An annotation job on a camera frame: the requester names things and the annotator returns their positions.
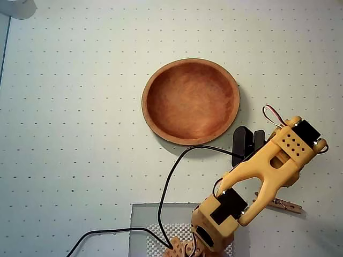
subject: wooden clothespin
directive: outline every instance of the wooden clothespin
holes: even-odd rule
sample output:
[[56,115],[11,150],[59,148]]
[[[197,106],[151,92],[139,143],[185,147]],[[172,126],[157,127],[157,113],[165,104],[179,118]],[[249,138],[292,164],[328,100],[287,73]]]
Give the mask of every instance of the wooden clothespin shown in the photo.
[[284,209],[287,211],[291,211],[293,213],[301,213],[302,207],[300,205],[296,205],[294,203],[291,202],[286,202],[283,201],[281,199],[275,198],[274,200],[270,201],[270,203],[268,204],[269,206],[272,207],[276,207],[279,209]]

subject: robotic arm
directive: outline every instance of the robotic arm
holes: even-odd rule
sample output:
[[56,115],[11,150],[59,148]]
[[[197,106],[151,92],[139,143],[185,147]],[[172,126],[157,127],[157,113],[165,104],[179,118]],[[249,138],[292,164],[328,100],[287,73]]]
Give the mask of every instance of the robotic arm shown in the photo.
[[[235,230],[248,225],[275,199],[280,187],[293,185],[305,164],[325,152],[326,141],[306,120],[295,116],[283,121],[270,105],[264,108],[271,109],[281,125],[274,123],[277,128],[267,143],[226,172],[216,183],[220,183],[217,192],[213,189],[193,210],[193,242],[182,243],[175,237],[171,240],[174,249],[167,249],[163,257],[225,256],[224,250],[233,241]],[[248,206],[232,187],[252,177],[259,178],[262,186],[256,201]]]

